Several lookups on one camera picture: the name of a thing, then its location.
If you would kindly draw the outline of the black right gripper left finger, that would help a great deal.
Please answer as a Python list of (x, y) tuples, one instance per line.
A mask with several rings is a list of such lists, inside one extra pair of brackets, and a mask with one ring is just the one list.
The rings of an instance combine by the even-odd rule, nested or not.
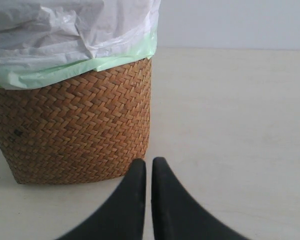
[(145, 223), (146, 163), (137, 158), (110, 197), (60, 240), (141, 240)]

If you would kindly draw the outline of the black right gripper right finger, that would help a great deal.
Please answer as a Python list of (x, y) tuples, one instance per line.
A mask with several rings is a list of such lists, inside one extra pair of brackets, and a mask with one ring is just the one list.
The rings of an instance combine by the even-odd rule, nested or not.
[(156, 240), (243, 239), (187, 192), (163, 157), (152, 162), (151, 212)]

